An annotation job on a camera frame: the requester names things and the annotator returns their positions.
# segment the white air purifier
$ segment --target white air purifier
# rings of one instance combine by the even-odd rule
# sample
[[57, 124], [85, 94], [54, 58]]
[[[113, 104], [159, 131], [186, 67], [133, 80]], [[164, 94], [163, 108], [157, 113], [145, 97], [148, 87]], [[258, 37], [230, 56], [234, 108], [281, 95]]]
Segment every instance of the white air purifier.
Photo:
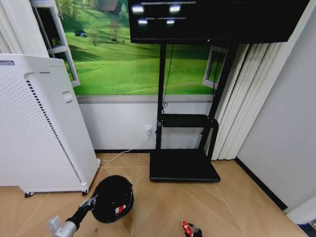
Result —
[[0, 186], [86, 194], [99, 165], [64, 61], [0, 54]]

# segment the white curtain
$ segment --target white curtain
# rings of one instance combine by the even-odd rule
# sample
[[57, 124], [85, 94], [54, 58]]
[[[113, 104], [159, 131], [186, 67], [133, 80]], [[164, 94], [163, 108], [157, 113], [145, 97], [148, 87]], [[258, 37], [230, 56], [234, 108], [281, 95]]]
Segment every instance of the white curtain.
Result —
[[288, 42], [239, 47], [216, 115], [219, 131], [212, 160], [237, 156], [315, 4], [309, 2]]
[[0, 0], [0, 53], [48, 57], [29, 0]]

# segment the black tv stand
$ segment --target black tv stand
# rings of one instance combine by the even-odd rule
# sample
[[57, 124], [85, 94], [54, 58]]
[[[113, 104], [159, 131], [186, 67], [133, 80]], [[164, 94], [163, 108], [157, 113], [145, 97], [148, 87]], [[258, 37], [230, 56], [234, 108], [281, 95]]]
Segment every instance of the black tv stand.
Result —
[[[217, 90], [207, 115], [163, 114], [163, 82], [166, 60], [166, 43], [160, 44], [158, 111], [156, 149], [150, 156], [150, 179], [156, 182], [219, 182], [220, 177], [211, 164], [218, 132], [215, 114], [231, 70], [238, 44], [230, 43]], [[198, 149], [161, 149], [162, 127], [202, 127]], [[208, 154], [204, 152], [206, 140], [212, 130]]]

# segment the wooden floor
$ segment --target wooden floor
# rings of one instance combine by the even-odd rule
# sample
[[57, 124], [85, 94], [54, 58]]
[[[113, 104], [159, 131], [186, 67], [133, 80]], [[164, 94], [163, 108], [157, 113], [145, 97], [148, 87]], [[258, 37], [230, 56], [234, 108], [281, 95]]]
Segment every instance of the wooden floor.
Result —
[[[110, 159], [115, 154], [98, 154]], [[204, 237], [300, 237], [305, 234], [261, 191], [234, 161], [215, 161], [217, 184], [153, 183], [149, 154], [123, 154], [102, 163], [92, 184], [118, 174], [133, 184], [135, 204], [122, 219], [102, 224], [89, 212], [76, 237], [184, 237], [181, 221], [199, 226]], [[87, 197], [81, 193], [35, 194], [0, 188], [0, 236], [51, 236], [47, 220], [71, 217]]]

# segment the gray wall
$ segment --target gray wall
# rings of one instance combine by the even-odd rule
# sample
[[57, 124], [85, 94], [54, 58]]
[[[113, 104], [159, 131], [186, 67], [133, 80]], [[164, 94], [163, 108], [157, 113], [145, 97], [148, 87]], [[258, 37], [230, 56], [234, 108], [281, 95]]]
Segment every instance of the gray wall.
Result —
[[316, 195], [316, 12], [237, 156], [289, 210]]
[[[169, 103], [166, 113], [207, 114], [211, 103]], [[156, 145], [157, 103], [79, 104], [94, 149], [130, 149], [146, 138], [145, 125], [153, 125], [148, 141], [136, 149]], [[162, 128], [163, 149], [197, 148], [201, 128]]]

